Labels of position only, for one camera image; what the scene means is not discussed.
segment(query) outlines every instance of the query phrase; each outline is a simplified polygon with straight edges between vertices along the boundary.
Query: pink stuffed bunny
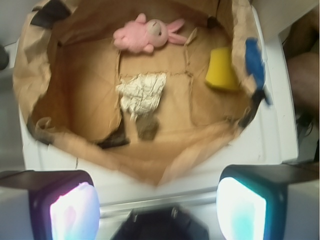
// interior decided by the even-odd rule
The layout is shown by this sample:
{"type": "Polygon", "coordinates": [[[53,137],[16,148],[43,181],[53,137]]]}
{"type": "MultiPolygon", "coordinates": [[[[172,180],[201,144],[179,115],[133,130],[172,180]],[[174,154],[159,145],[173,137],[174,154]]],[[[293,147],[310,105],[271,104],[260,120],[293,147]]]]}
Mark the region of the pink stuffed bunny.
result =
{"type": "Polygon", "coordinates": [[[185,21],[178,19],[168,25],[160,20],[147,22],[146,15],[140,13],[135,21],[129,21],[113,34],[114,45],[120,50],[133,53],[152,53],[155,48],[163,46],[167,41],[173,44],[185,44],[187,38],[176,34],[185,21]]]}

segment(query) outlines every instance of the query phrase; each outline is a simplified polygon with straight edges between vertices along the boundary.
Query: white surface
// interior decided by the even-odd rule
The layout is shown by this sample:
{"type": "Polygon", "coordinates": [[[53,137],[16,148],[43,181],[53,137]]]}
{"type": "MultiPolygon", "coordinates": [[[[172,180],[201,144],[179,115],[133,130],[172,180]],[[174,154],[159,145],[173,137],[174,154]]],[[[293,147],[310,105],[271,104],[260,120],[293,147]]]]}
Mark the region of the white surface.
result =
{"type": "Polygon", "coordinates": [[[294,160],[298,157],[296,117],[287,64],[279,37],[268,41],[265,49],[269,65],[269,76],[272,79],[272,99],[278,114],[281,159],[284,161],[294,160]]]}
{"type": "Polygon", "coordinates": [[[17,40],[15,43],[6,45],[4,47],[5,51],[9,54],[9,64],[6,67],[7,69],[12,69],[15,66],[18,44],[19,40],[17,40]]]}
{"type": "Polygon", "coordinates": [[[27,190],[0,186],[0,239],[34,239],[27,190]]]}

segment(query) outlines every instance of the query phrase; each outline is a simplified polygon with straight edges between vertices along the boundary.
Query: crumpled white paper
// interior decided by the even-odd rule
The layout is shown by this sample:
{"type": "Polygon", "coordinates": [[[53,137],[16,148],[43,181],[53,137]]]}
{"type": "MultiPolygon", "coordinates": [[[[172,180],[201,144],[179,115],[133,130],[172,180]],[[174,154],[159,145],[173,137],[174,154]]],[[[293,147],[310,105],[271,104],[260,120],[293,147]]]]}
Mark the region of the crumpled white paper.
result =
{"type": "Polygon", "coordinates": [[[162,91],[167,81],[167,75],[139,74],[128,83],[121,79],[116,91],[122,95],[121,109],[131,113],[131,120],[135,121],[138,115],[153,112],[157,109],[162,91]]]}

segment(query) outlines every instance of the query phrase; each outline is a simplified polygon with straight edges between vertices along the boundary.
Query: brown paper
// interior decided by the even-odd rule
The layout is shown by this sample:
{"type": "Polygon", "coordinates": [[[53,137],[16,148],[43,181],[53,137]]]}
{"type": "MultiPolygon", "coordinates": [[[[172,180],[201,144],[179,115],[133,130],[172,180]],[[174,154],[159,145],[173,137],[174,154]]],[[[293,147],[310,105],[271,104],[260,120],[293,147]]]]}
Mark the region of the brown paper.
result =
{"type": "Polygon", "coordinates": [[[158,185],[185,174],[236,138],[255,83],[245,72],[244,41],[257,37],[247,0],[63,0],[72,12],[52,30],[24,24],[13,81],[23,119],[46,143],[140,181],[158,185]],[[185,19],[185,46],[167,43],[153,55],[119,52],[113,32],[139,13],[170,23],[185,19]],[[207,28],[209,16],[221,25],[207,28]],[[233,46],[240,92],[209,89],[210,51],[233,46]],[[141,141],[123,114],[130,144],[102,150],[120,124],[116,85],[138,74],[166,73],[154,141],[141,141]]]}

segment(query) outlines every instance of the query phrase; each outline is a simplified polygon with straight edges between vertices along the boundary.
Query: blue object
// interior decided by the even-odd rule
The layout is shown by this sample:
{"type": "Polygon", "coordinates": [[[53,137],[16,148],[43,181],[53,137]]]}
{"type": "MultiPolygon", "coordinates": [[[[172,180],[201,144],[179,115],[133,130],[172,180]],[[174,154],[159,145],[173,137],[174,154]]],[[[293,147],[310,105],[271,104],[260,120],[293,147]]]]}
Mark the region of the blue object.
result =
{"type": "Polygon", "coordinates": [[[249,75],[253,75],[257,90],[265,85],[265,64],[258,48],[258,39],[250,37],[245,41],[245,65],[249,75]]]}

